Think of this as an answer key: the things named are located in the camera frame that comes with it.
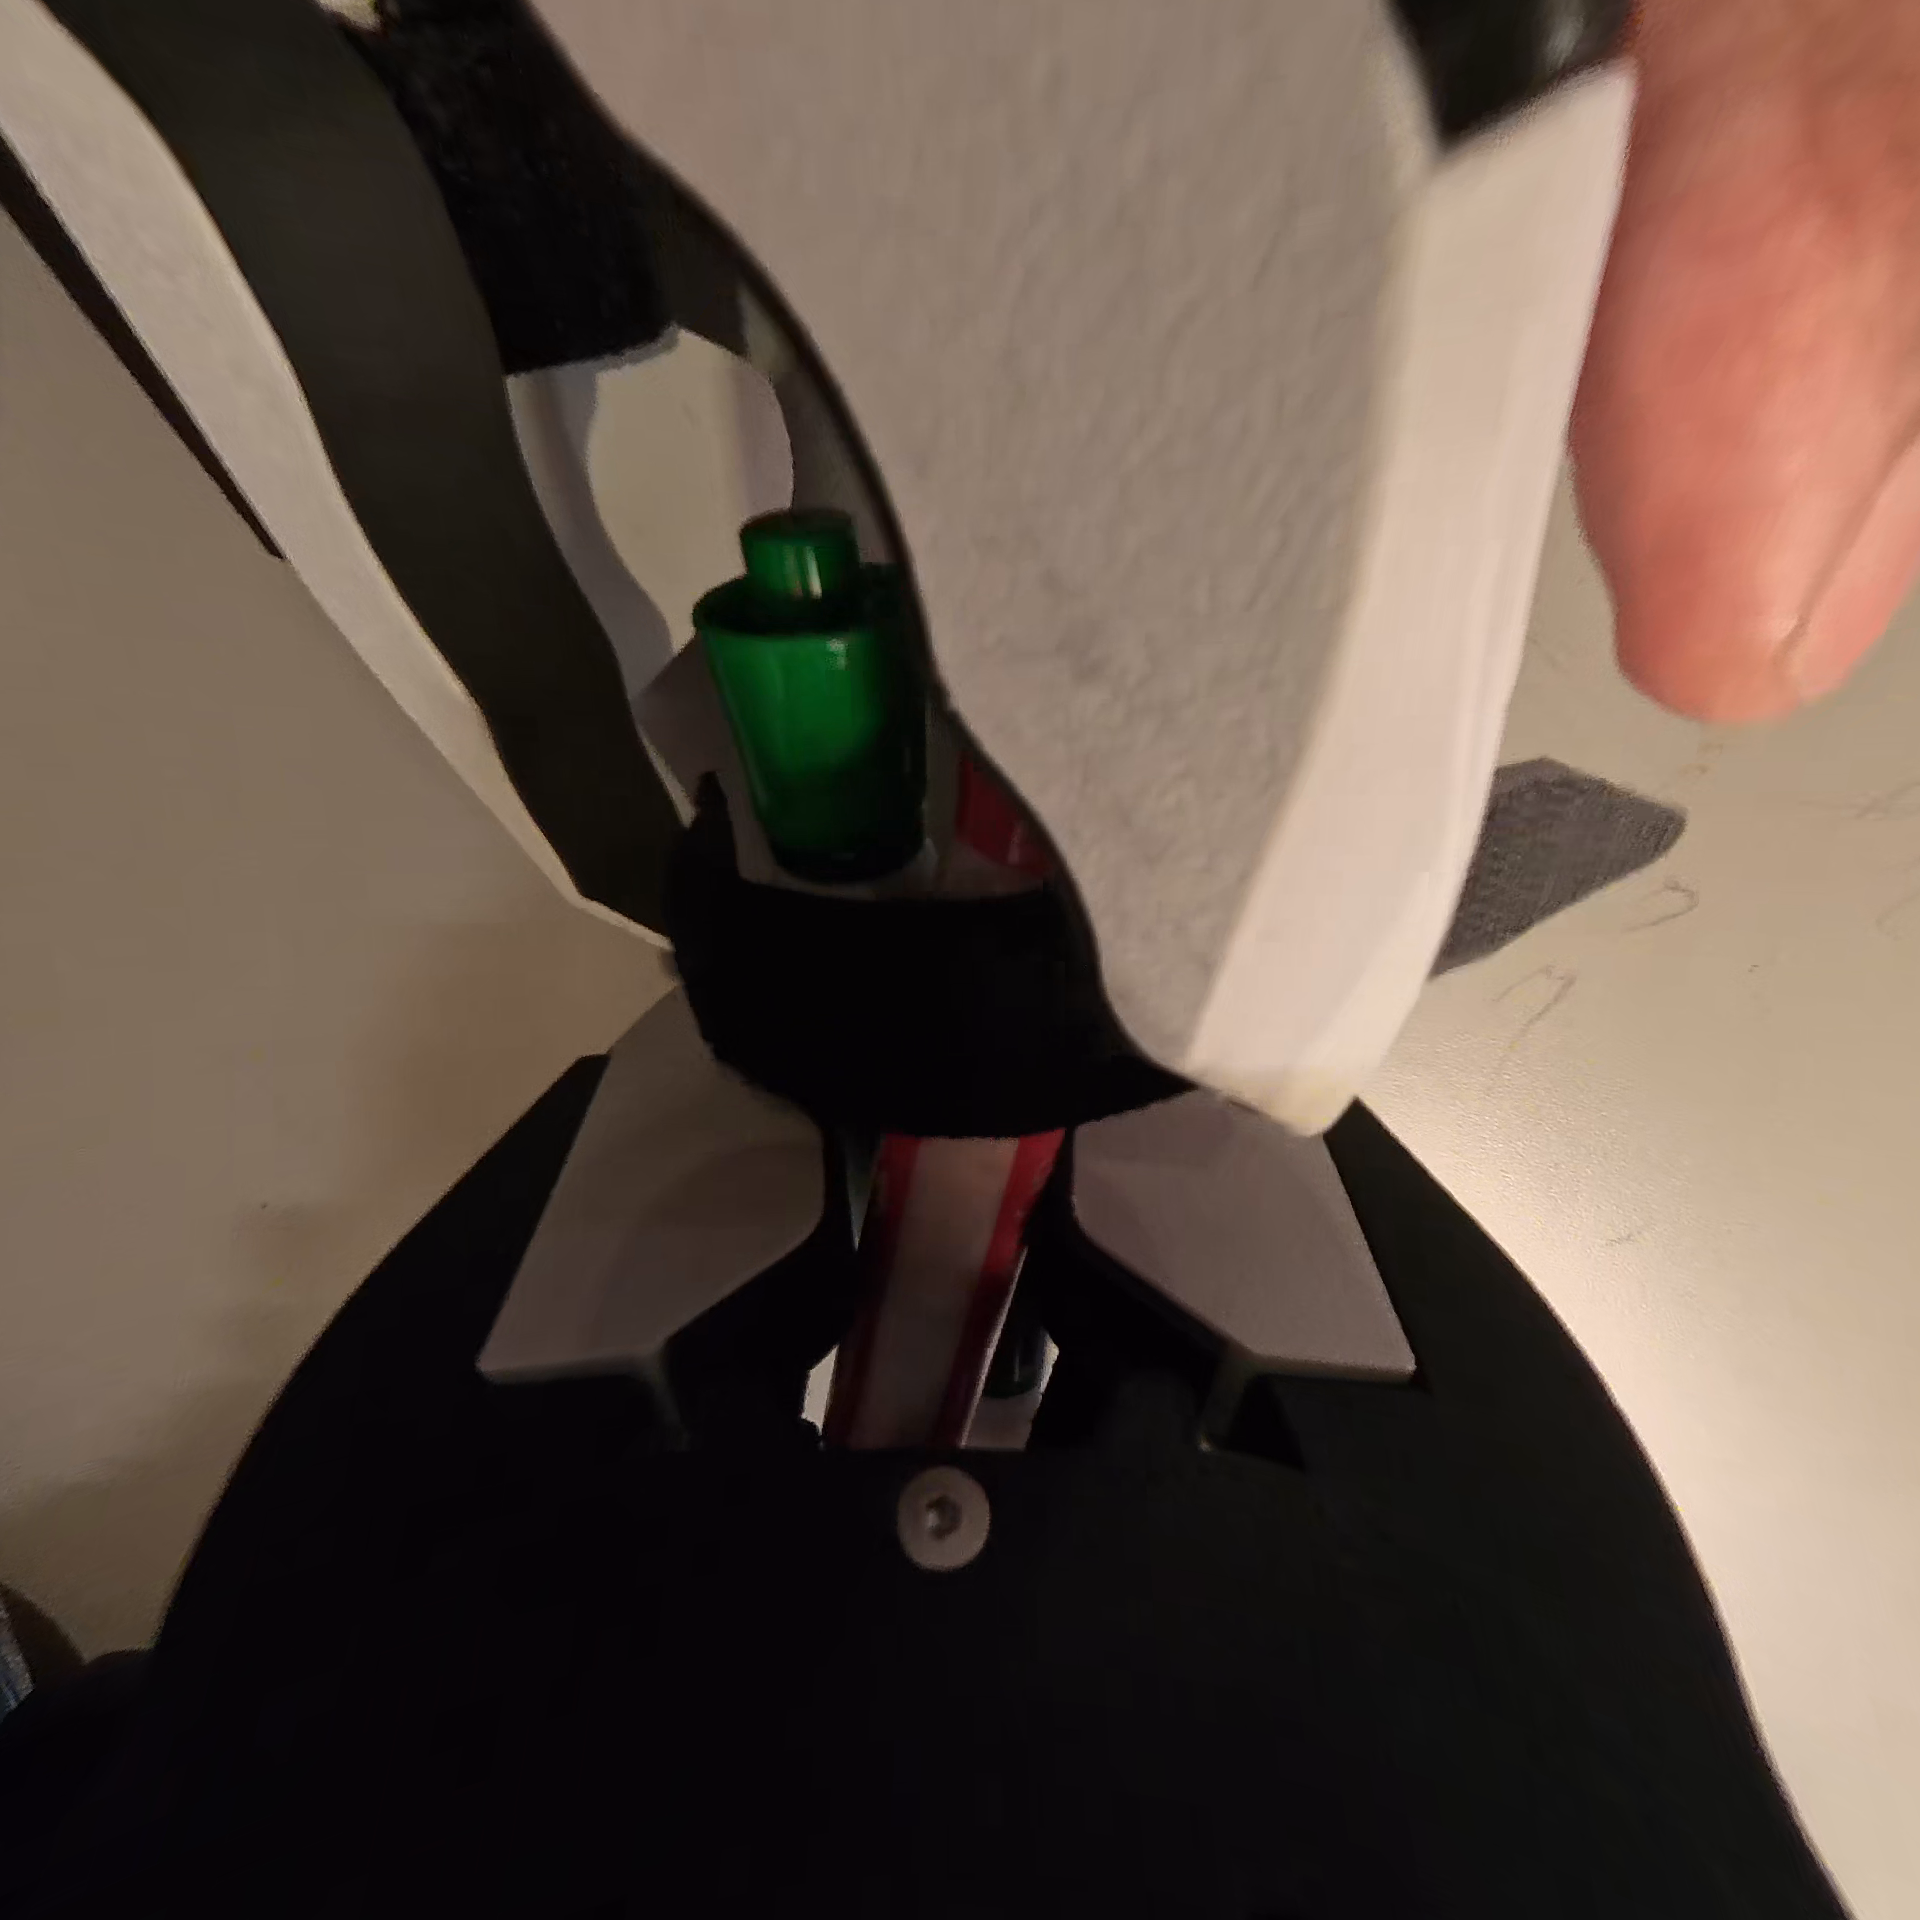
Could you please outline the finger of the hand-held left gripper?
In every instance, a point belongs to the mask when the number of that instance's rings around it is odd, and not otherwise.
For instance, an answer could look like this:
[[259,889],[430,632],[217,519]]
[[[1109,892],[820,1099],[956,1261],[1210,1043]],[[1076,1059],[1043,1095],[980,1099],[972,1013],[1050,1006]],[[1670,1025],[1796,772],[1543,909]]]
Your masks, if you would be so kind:
[[1627,3],[536,3],[795,311],[1140,1052],[1320,1133],[1453,916]]
[[5,3],[2,143],[299,585],[563,899],[679,811],[412,132],[313,3]]

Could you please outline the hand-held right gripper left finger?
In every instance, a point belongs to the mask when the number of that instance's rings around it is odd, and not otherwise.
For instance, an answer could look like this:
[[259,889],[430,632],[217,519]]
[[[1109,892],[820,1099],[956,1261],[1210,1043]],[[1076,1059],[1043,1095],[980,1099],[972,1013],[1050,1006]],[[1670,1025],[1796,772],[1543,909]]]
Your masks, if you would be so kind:
[[625,1373],[682,1405],[752,1382],[802,1405],[845,1273],[842,1155],[723,1068],[689,1006],[655,1006],[606,1058],[483,1376]]

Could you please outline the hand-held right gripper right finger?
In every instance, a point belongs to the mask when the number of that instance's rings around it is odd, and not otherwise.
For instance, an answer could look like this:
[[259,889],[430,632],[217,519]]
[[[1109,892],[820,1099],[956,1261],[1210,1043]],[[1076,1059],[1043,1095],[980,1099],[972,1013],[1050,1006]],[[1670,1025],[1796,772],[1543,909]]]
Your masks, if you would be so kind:
[[1075,1132],[1062,1309],[1215,1402],[1260,1376],[1417,1373],[1329,1146],[1207,1092]]

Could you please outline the red dry erase marker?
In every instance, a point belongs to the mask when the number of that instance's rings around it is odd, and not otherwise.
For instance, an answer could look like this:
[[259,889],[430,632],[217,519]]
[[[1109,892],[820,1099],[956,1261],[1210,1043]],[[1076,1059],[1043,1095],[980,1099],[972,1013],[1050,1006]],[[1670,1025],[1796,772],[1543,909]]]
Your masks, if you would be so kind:
[[882,1133],[856,1242],[859,1301],[822,1439],[950,1451],[995,1396],[1032,1392],[1043,1336],[1007,1335],[1025,1225],[1066,1133]]

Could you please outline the green dry erase marker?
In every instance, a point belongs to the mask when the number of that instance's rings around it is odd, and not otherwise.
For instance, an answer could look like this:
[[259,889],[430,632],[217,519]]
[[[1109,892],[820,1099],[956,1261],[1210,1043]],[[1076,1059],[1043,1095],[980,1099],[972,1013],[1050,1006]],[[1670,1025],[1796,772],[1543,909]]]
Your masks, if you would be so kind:
[[773,862],[856,886],[926,843],[926,665],[899,571],[837,508],[739,525],[743,571],[695,603],[695,639]]

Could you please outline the person's left hand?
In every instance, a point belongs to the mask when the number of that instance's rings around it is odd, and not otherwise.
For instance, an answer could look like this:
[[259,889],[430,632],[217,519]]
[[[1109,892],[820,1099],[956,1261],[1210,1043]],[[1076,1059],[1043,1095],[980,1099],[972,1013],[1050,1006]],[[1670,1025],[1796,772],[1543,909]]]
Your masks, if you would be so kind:
[[1622,675],[1842,685],[1916,582],[1916,5],[1640,3],[1572,465]]

